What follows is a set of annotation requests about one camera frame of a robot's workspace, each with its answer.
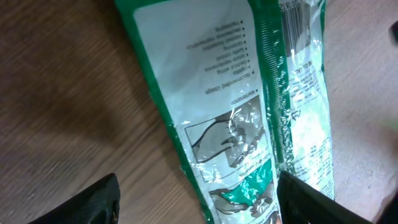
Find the black object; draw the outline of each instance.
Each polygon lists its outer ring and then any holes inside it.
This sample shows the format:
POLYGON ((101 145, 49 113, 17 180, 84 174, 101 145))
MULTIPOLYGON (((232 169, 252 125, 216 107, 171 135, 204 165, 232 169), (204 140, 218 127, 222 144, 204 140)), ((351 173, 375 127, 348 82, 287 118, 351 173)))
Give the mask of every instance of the black object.
POLYGON ((384 209, 377 224, 398 223, 398 192, 392 202, 384 209))
MULTIPOLYGON (((370 224, 319 191, 282 171, 277 196, 283 224, 370 224)), ((120 189, 108 174, 84 191, 30 224, 117 224, 120 189)), ((377 224, 398 223, 398 194, 377 224)))
POLYGON ((394 25, 391 26, 390 33, 391 33, 391 37, 393 38, 395 43, 398 45, 398 21, 396 23, 394 23, 394 25))
POLYGON ((120 188, 108 174, 30 224, 117 224, 120 188))
POLYGON ((282 171, 277 195, 283 224, 369 224, 319 191, 282 171))

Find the green stripe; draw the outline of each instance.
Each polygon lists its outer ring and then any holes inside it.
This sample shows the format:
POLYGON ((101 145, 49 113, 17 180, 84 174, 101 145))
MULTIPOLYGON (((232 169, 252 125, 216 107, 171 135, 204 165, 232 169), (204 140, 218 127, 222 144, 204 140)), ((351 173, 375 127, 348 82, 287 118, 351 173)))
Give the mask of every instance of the green stripe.
POLYGON ((295 173, 290 130, 289 73, 282 33, 282 13, 277 1, 249 0, 256 25, 267 117, 275 163, 279 169, 295 173))
POLYGON ((324 36, 324 34, 325 34, 326 0, 320 1, 319 4, 320 5, 318 5, 318 7, 320 7, 320 10, 321 10, 321 31, 322 31, 322 66, 321 66, 321 70, 322 70, 323 75, 325 75, 325 68, 323 66, 324 65, 323 63, 324 63, 324 58, 325 58, 325 55, 324 55, 324 52, 325 52, 325 36, 324 36))

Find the wood grain surface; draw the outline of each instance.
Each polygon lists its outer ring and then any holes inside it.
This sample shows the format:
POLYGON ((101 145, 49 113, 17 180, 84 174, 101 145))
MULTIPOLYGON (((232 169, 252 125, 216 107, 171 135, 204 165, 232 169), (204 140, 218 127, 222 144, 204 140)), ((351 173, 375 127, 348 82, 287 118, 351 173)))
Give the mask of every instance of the wood grain surface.
MULTIPOLYGON (((326 79, 336 200, 375 219, 396 188, 396 0, 334 0, 326 79)), ((113 1, 0 2, 0 223, 27 223, 102 176, 120 223, 203 223, 113 1)))

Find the barcode area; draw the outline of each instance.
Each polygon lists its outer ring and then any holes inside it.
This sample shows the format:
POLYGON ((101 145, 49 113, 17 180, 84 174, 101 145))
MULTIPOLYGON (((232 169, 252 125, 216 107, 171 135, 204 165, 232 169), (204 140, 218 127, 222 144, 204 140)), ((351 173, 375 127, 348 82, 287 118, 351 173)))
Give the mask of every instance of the barcode area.
POLYGON ((290 57, 311 44, 310 5, 297 3, 282 11, 286 56, 290 57))

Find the plastic bag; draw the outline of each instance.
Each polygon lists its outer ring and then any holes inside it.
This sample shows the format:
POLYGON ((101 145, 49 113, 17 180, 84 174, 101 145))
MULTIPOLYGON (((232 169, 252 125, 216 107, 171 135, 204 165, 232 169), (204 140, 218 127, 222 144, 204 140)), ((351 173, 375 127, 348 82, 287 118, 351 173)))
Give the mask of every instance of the plastic bag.
MULTIPOLYGON (((116 4, 206 222, 280 223, 276 167, 306 179, 305 172, 320 174, 324 164, 317 164, 319 159, 331 159, 314 153, 321 149, 318 141, 311 141, 316 143, 311 147, 300 145, 308 138, 303 130, 313 134, 320 126, 327 136, 322 142, 330 142, 321 28, 312 35, 312 19, 322 24, 324 2, 116 4), (303 19, 306 13, 310 18, 303 19), (298 75, 300 69, 311 75, 298 75), (312 87, 314 80, 317 86, 312 87), (316 103, 307 109, 312 104, 298 96, 314 91, 316 103)), ((331 170, 331 163, 325 170, 331 170)), ((323 174, 318 176, 327 179, 323 174)), ((307 182, 320 190, 324 185, 323 179, 307 182)))

